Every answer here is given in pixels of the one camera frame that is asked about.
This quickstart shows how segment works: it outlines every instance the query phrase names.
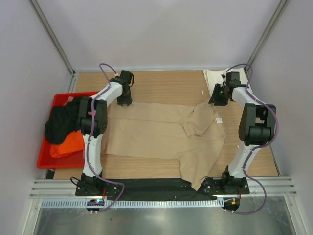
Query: wooden surface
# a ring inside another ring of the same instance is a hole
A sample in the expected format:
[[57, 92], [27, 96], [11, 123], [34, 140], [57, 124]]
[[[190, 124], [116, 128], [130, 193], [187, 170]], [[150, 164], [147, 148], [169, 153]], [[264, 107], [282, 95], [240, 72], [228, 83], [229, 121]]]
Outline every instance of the wooden surface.
[[[197, 105], [209, 99], [209, 91], [201, 70], [188, 71], [137, 71], [132, 87], [134, 102]], [[102, 73], [81, 73], [76, 92], [99, 91], [106, 85]], [[223, 149], [208, 176], [220, 177], [235, 156], [238, 145], [238, 126], [242, 108], [235, 102], [218, 107], [227, 134]], [[176, 159], [147, 159], [115, 155], [101, 156], [105, 178], [180, 178], [179, 162]], [[58, 169], [55, 179], [80, 178], [81, 168]], [[251, 176], [277, 176], [270, 148], [260, 150], [248, 172]]]

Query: metal floor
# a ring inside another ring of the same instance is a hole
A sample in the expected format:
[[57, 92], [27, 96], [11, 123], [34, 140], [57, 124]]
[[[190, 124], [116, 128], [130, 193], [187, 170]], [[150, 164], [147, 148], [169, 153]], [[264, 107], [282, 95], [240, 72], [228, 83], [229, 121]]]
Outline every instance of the metal floor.
[[[263, 197], [241, 199], [239, 211], [252, 211]], [[253, 215], [222, 208], [113, 209], [98, 215], [86, 209], [41, 209], [35, 235], [295, 235], [284, 197], [268, 197]]]

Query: red basket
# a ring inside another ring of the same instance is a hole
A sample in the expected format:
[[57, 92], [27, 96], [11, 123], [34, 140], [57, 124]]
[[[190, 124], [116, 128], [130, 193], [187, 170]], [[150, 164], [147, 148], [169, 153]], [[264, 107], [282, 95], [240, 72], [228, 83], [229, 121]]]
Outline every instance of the red basket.
[[[66, 93], [56, 94], [53, 99], [53, 106], [61, 106], [68, 101], [68, 98], [77, 96], [91, 96], [97, 92], [82, 92], [82, 93]], [[39, 169], [60, 169], [60, 168], [81, 168], [84, 167], [83, 152], [75, 152], [69, 156], [62, 158], [53, 158], [50, 155], [51, 144], [45, 139], [41, 145], [37, 168]]]

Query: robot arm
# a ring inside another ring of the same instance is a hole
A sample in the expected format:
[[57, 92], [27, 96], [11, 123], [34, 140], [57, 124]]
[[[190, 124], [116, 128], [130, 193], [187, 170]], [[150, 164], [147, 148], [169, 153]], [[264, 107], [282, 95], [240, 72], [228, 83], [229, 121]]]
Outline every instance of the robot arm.
[[[269, 142], [275, 131], [275, 119], [266, 107], [256, 102], [257, 98], [253, 95], [251, 88], [246, 92], [246, 85], [242, 85], [239, 80], [239, 72], [228, 72], [222, 75], [224, 82], [216, 84], [209, 103], [216, 106], [225, 106], [228, 101], [235, 101], [243, 107], [243, 114], [240, 121], [238, 134], [241, 143], [238, 151], [222, 174], [220, 180], [207, 178], [204, 182], [205, 186], [212, 190], [207, 191], [209, 195], [217, 194], [237, 194], [238, 189], [241, 194], [249, 194], [247, 187], [246, 175], [244, 174], [244, 163], [249, 153], [255, 147], [261, 146]], [[268, 105], [274, 112], [274, 105]], [[253, 161], [260, 148], [255, 149], [245, 164], [245, 171]]]
[[[117, 99], [118, 105], [127, 106], [132, 103], [132, 95], [130, 87], [134, 83], [134, 75], [122, 70], [121, 75], [110, 80], [104, 89], [99, 91], [92, 97], [83, 97], [80, 102], [78, 124], [83, 134], [85, 143], [85, 165], [81, 176], [81, 180], [77, 183], [76, 195], [87, 196], [98, 194], [104, 188], [104, 183], [95, 177], [91, 171], [92, 167], [97, 175], [102, 177], [102, 167], [100, 162], [101, 156], [101, 139], [108, 124], [107, 107]], [[94, 125], [93, 134], [91, 134], [92, 120], [91, 120], [91, 104], [94, 100]], [[87, 145], [89, 143], [89, 163], [87, 162]]]

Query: label sticker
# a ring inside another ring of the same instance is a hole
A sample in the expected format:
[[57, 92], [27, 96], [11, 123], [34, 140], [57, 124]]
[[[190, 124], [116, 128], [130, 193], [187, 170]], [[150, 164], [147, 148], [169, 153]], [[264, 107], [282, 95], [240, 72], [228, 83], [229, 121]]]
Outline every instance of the label sticker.
[[218, 118], [216, 119], [216, 123], [223, 123], [223, 121], [222, 121], [222, 119], [221, 119], [220, 117], [218, 117]]

